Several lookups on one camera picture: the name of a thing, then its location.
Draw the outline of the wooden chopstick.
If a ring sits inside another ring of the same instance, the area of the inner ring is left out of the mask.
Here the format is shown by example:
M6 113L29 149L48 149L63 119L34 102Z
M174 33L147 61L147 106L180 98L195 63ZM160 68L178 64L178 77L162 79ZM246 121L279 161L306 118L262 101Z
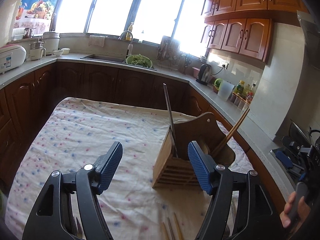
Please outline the wooden chopstick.
M218 153L227 145L227 142L229 142L229 140L231 139L231 137L233 136L233 134L238 130L238 128L240 127L240 125L242 124L242 122L244 121L244 119L246 118L246 116L248 115L250 109L247 108L245 110L245 112L242 114L242 116L240 117L240 119L236 122L236 124L232 127L232 129L228 132L228 134L226 135L226 137L218 144L218 146L215 148L215 150L213 151L213 156L217 156Z
M168 232L167 232L167 229L166 229L166 226L165 226L164 222L162 222L162 223L161 223L161 226L162 226L162 230L163 230L164 239L165 239L165 240L170 240L170 238L169 238L169 235L168 235Z
M175 225L176 225L176 229L177 229L179 240L184 240L184 237L183 237L183 234L182 234L182 230L180 228L176 213L174 213L174 221L175 221Z

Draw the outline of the black wok on stove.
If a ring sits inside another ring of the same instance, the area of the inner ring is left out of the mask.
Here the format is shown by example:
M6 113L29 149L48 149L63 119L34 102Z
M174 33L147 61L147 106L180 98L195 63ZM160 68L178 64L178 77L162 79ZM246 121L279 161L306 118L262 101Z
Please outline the black wok on stove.
M301 145L312 145L312 134L319 133L319 129L309 127L308 131L304 131L292 119L290 121L289 137Z

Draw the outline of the wooden utensil holder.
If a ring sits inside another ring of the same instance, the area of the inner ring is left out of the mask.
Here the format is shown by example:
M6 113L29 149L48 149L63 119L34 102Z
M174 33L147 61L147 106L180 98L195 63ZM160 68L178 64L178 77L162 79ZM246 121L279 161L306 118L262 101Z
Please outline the wooden utensil holder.
M225 168L235 161L229 146L215 153L225 134L213 113L207 112L168 128L153 168L152 187L200 190L210 187L215 165Z

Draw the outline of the white floral tablecloth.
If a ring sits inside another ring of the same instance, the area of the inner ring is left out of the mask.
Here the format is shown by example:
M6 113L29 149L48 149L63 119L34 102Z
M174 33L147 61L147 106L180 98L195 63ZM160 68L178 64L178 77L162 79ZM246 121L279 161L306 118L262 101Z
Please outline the white floral tablecloth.
M98 201L112 239L164 239L176 213L184 239L195 239L210 205L202 189L153 188L153 168L168 131L165 111L94 102L62 100L32 142L12 184L5 213L8 233L23 239L33 205L50 174L77 172L106 154L116 141L123 156ZM239 145L230 140L235 161L228 167L252 169Z

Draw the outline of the spice jar set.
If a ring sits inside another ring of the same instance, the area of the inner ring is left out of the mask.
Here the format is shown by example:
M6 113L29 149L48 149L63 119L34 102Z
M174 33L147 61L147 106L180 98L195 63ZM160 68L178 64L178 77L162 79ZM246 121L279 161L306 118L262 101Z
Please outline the spice jar set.
M241 96L235 93L231 94L230 102L236 105L236 107L238 107L242 111L245 111L249 107L249 103L246 100L244 100Z

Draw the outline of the oil bottles group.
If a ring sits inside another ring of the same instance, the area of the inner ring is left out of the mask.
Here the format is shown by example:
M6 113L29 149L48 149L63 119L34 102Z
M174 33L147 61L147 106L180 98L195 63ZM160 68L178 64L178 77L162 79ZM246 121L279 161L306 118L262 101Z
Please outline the oil bottles group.
M245 81L240 80L236 85L234 93L244 99L248 104L250 104L255 95L256 84L252 85L245 83Z

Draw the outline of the translucent plastic pitcher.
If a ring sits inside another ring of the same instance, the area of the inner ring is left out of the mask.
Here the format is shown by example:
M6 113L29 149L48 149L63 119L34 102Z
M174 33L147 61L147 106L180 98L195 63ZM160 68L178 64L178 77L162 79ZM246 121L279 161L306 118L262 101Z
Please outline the translucent plastic pitcher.
M233 85L228 81L222 80L219 86L219 91L217 96L222 100L227 101L232 91L234 90L234 88L235 88L235 85Z

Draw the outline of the lower wooden cabinets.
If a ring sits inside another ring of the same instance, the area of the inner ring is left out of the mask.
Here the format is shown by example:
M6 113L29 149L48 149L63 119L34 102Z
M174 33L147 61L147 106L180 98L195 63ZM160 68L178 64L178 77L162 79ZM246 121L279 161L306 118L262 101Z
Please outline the lower wooden cabinets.
M226 118L191 84L169 77L95 64L55 62L22 75L1 89L1 190L8 194L28 146L64 98L165 109L162 85L176 112L212 112L224 128Z

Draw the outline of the wooden cabinets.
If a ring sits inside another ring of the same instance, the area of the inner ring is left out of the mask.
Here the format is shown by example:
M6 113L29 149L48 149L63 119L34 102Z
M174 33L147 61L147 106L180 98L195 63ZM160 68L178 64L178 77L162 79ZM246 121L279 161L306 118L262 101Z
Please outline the wooden cabinets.
M28 146L64 98L165 109L162 85L176 112L212 112L224 128L226 118L191 84L169 77L95 64L55 62L22 75L1 89L1 190L8 194Z
M299 25L297 12L309 12L303 0L204 0L201 42L266 63L275 23Z

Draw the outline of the green mug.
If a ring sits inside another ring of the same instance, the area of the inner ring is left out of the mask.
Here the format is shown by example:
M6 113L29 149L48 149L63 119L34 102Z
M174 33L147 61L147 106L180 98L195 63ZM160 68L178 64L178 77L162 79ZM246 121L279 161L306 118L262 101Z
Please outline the green mug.
M214 81L214 88L215 88L217 91L219 91L220 85L221 85L222 82L223 82L223 79L220 79L220 78L218 78L218 79L216 79L216 80Z

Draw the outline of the black electric kettle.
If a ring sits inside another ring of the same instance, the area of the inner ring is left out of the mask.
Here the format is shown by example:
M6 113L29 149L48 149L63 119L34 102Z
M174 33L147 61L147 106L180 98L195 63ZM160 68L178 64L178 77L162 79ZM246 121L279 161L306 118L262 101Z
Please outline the black electric kettle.
M201 65L199 73L196 78L196 82L207 86L212 77L212 67L211 65L204 63Z

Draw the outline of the upper wooden cabinets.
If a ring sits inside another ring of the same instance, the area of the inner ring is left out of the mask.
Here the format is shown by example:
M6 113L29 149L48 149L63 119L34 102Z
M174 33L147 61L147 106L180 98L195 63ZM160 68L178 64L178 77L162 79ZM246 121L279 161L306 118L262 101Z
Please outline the upper wooden cabinets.
M303 0L204 0L201 42L266 63L275 23L299 25L297 12L309 12Z

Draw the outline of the small white blender appliance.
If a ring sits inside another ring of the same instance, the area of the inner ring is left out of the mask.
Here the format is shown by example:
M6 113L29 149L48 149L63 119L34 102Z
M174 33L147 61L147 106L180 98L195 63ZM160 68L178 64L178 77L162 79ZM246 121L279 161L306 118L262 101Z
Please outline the small white blender appliance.
M30 59L31 61L40 60L46 57L46 48L44 42L37 40L30 44Z

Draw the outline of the white rice cooker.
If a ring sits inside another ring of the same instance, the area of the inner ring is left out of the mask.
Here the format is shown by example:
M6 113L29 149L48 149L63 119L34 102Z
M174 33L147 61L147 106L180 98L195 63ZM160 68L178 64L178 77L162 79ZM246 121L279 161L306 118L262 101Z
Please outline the white rice cooker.
M0 48L1 74L21 66L27 52L24 47L17 44L9 44Z

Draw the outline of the green colander with vegetables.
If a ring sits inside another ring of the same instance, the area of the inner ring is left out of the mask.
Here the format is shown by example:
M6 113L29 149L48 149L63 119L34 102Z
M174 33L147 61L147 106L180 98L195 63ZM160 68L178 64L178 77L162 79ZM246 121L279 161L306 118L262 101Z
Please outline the green colander with vegetables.
M145 68L153 68L152 61L141 54L138 55L130 55L126 58L126 63L134 66L140 66Z

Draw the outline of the dish drying rack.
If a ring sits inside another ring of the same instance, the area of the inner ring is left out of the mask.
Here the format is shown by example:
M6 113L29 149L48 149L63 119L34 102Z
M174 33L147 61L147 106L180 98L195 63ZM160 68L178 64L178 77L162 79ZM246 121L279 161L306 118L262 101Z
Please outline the dish drying rack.
M191 55L180 51L180 42L168 36L162 37L157 60L167 63L183 74L186 74L188 66L192 63Z

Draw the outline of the white dish cloth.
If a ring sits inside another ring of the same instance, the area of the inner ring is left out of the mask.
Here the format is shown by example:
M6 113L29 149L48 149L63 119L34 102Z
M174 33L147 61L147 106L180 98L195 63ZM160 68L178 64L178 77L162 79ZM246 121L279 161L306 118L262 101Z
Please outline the white dish cloth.
M90 35L88 40L89 46L98 46L103 48L105 45L105 36L101 35Z

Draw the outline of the steel pot cooker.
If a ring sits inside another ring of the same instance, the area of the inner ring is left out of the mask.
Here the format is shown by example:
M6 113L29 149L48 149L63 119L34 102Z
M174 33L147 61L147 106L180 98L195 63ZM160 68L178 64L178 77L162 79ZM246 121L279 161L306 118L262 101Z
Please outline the steel pot cooker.
M54 31L47 31L43 33L42 42L46 49L46 55L52 55L55 50L58 50L60 41L60 34Z

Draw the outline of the dish soap bottle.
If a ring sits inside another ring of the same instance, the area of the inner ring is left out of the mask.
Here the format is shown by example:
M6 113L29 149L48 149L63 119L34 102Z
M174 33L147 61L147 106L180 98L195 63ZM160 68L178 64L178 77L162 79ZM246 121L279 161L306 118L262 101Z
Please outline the dish soap bottle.
M128 27L125 40L132 41L132 31L133 31L133 22L131 22Z

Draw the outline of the fruit beach poster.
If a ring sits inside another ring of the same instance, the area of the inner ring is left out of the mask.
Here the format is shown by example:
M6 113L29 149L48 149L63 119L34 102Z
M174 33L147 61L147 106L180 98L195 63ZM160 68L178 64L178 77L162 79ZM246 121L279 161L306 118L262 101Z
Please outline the fruit beach poster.
M12 35L22 35L25 28L40 36L49 31L57 0L21 0Z

